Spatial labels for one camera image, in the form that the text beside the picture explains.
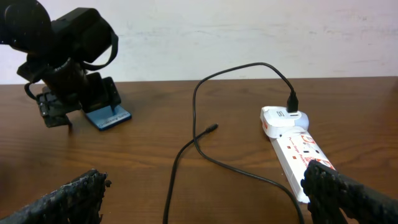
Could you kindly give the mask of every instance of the white power strip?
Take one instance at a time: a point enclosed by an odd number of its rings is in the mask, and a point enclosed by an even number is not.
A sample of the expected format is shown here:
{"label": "white power strip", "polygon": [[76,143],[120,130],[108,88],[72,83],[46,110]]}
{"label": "white power strip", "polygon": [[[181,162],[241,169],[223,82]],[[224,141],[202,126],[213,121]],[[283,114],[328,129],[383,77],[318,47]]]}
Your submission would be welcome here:
{"label": "white power strip", "polygon": [[[262,128],[266,134],[270,132],[270,127],[267,125],[269,124],[267,120],[269,117],[267,114],[269,108],[262,108],[260,115]],[[332,169],[334,167],[307,131],[297,133],[295,136],[282,136],[280,138],[270,138],[270,140],[296,199],[299,202],[309,203],[310,200],[304,194],[303,188],[300,185],[301,180],[304,179],[304,172],[308,167],[308,163],[311,160],[317,160]]]}

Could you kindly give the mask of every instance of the textured black grip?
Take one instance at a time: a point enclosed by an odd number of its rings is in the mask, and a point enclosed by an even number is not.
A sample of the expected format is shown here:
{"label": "textured black grip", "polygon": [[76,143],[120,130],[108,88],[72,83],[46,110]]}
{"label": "textured black grip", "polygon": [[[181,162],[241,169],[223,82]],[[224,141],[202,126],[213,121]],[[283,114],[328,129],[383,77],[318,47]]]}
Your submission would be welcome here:
{"label": "textured black grip", "polygon": [[304,177],[301,186],[310,199],[314,224],[347,223],[340,208],[361,224],[398,223],[398,201],[317,161],[309,163]]}
{"label": "textured black grip", "polygon": [[106,174],[89,170],[58,190],[38,199],[12,215],[0,220],[0,224],[98,224],[105,187],[110,186]]}

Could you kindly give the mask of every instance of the white wall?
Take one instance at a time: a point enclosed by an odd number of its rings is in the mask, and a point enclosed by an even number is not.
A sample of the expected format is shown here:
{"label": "white wall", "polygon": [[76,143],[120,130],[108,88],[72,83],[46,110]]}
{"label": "white wall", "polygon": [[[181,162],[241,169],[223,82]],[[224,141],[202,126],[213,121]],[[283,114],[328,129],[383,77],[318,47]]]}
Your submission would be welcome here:
{"label": "white wall", "polygon": [[[56,19],[95,7],[120,37],[115,81],[199,80],[250,62],[287,77],[396,76],[397,0],[41,0]],[[25,55],[1,46],[1,83]],[[108,54],[97,62],[104,62]],[[277,78],[250,68],[220,78]]]}

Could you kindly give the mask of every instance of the blue sd card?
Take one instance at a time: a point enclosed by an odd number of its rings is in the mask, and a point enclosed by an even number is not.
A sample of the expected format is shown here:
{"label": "blue sd card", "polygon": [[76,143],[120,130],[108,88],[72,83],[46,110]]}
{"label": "blue sd card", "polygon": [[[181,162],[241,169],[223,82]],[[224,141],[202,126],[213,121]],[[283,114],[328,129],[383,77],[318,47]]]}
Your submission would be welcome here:
{"label": "blue sd card", "polygon": [[113,111],[111,106],[106,106],[87,113],[86,116],[100,131],[112,128],[123,121],[131,119],[131,113],[127,112],[120,105],[117,105]]}

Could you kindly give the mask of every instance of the black cable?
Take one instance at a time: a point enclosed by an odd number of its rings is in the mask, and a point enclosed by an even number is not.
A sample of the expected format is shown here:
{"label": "black cable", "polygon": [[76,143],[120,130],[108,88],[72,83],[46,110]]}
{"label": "black cable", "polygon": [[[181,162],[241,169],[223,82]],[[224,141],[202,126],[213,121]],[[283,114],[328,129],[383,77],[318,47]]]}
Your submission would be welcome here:
{"label": "black cable", "polygon": [[[210,127],[206,128],[206,130],[204,132],[202,132],[198,136],[196,136],[196,138],[198,139],[198,138],[202,137],[204,134],[208,134],[208,133],[214,131],[215,129],[217,129],[217,127],[218,127],[218,124],[211,125]],[[173,194],[175,173],[177,172],[178,159],[180,158],[182,152],[192,143],[193,143],[193,139],[190,142],[188,142],[186,145],[184,145],[184,147],[182,147],[182,149],[180,150],[180,152],[178,152],[177,156],[174,159],[172,175],[170,177],[169,191],[167,192],[166,205],[164,207],[164,212],[163,212],[163,224],[168,224],[168,222],[169,222],[169,209],[170,209],[170,202],[171,202],[172,194]]]}
{"label": "black cable", "polygon": [[270,180],[270,179],[263,178],[263,177],[260,177],[260,176],[258,176],[258,175],[254,175],[254,174],[248,173],[248,172],[246,172],[246,171],[243,171],[243,170],[241,170],[241,169],[238,169],[238,168],[229,166],[229,165],[227,165],[227,164],[224,164],[224,163],[222,163],[222,162],[220,162],[220,161],[217,161],[217,160],[215,160],[215,159],[212,159],[212,158],[208,157],[208,156],[207,156],[205,153],[203,153],[202,150],[200,149],[200,146],[199,146],[199,143],[198,143],[198,139],[197,139],[197,137],[196,137],[196,125],[197,125],[196,95],[197,95],[197,90],[198,90],[199,86],[200,86],[203,82],[205,82],[206,80],[209,80],[209,79],[211,79],[211,78],[213,78],[213,77],[215,77],[215,76],[217,76],[217,75],[221,75],[221,74],[224,74],[224,73],[227,73],[227,72],[232,72],[232,71],[235,71],[235,70],[238,70],[238,69],[241,69],[241,68],[247,68],[247,67],[257,66],[257,65],[267,66],[267,67],[269,67],[270,69],[272,69],[274,72],[276,72],[276,74],[278,74],[278,75],[283,79],[283,81],[285,81],[286,84],[289,86],[289,88],[290,88],[290,90],[291,90],[290,96],[292,96],[292,94],[294,94],[294,97],[295,97],[295,92],[294,92],[293,86],[290,84],[290,82],[289,82],[289,81],[288,81],[276,68],[274,68],[272,65],[269,65],[268,63],[262,63],[262,62],[250,63],[250,64],[247,64],[247,65],[242,65],[242,66],[230,68],[230,69],[223,70],[223,71],[221,71],[221,72],[217,72],[217,73],[215,73],[215,74],[212,74],[212,75],[210,75],[210,76],[204,78],[202,81],[200,81],[200,82],[198,83],[198,85],[196,86],[195,90],[193,91],[193,101],[192,101],[192,103],[193,103],[193,107],[192,107],[192,108],[193,108],[193,130],[192,130],[192,134],[193,134],[193,143],[194,143],[194,145],[195,145],[197,151],[199,152],[199,154],[200,154],[201,156],[203,156],[205,159],[209,160],[210,162],[213,162],[213,163],[215,163],[215,164],[217,164],[217,165],[219,165],[219,166],[222,166],[222,167],[227,168],[227,169],[229,169],[229,170],[238,172],[238,173],[240,173],[240,174],[246,175],[246,176],[248,176],[248,177],[252,177],[252,178],[255,178],[255,179],[257,179],[257,180],[262,180],[262,181],[264,181],[264,182],[270,183],[270,184],[275,185],[276,187],[282,189],[282,190],[290,197],[290,199],[292,200],[292,202],[293,202],[293,204],[294,204],[294,207],[295,207],[296,210],[297,210],[298,219],[299,219],[300,223],[301,223],[301,224],[304,224],[304,217],[303,217],[303,214],[302,214],[301,209],[300,209],[300,207],[299,207],[299,203],[296,201],[294,195],[293,195],[289,190],[287,190],[287,188],[285,188],[283,185],[278,184],[277,182],[274,182],[274,181],[272,181],[272,180]]}
{"label": "black cable", "polygon": [[29,87],[30,87],[31,84],[32,83],[26,83],[25,86],[24,86],[26,95],[29,96],[32,100],[37,101],[37,98],[35,97],[35,95],[33,95],[33,93],[30,91]]}

